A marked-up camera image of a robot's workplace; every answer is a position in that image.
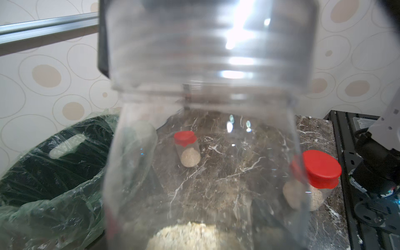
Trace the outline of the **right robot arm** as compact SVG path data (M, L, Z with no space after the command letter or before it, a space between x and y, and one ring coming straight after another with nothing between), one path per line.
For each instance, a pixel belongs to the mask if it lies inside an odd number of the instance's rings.
M364 224L400 233L400 93L371 126L354 133L362 158L351 172L351 184L367 197L354 206Z

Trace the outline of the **clear oatmeal jar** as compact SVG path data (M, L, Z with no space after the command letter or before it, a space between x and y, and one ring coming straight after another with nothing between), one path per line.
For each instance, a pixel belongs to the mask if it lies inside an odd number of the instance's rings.
M293 112L317 1L100 1L99 69L122 101L103 184L110 250L304 250ZM201 160L181 163L193 131ZM301 168L301 206L283 186Z

